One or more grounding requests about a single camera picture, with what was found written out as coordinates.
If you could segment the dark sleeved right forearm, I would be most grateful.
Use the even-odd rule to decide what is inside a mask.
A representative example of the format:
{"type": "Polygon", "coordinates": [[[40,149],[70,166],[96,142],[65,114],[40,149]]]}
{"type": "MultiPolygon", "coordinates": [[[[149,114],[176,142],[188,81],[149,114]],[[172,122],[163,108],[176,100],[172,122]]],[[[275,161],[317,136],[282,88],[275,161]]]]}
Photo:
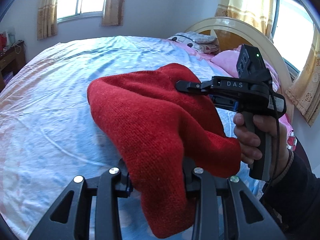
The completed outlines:
{"type": "Polygon", "coordinates": [[[260,202],[287,239],[319,239],[319,179],[294,152],[260,202]]]}

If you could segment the right hand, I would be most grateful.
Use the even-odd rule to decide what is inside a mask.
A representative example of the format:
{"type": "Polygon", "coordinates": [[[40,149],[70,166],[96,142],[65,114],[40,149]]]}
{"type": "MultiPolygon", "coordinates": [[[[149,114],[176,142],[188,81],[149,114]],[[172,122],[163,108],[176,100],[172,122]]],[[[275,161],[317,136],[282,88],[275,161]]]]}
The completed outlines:
{"type": "Polygon", "coordinates": [[[291,153],[287,149],[286,127],[271,116],[255,115],[251,117],[251,120],[257,134],[248,130],[247,121],[241,113],[237,113],[233,118],[235,124],[234,134],[241,148],[241,161],[251,165],[263,158],[264,137],[265,135],[270,136],[272,141],[270,177],[276,179],[286,170],[291,158],[291,153]]]}

